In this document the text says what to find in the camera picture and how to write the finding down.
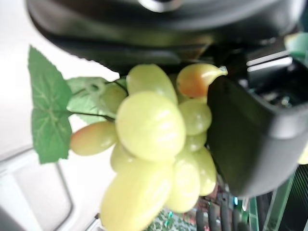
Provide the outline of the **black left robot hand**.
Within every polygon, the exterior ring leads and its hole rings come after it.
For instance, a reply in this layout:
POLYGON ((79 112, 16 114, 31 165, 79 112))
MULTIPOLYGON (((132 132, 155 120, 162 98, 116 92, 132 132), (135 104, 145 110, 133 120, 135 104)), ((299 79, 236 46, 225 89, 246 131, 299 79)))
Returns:
POLYGON ((259 196, 296 170, 308 141, 308 69, 284 39, 305 0, 28 0, 37 30, 64 51, 125 76, 225 66, 210 86, 208 145, 235 196, 259 196))

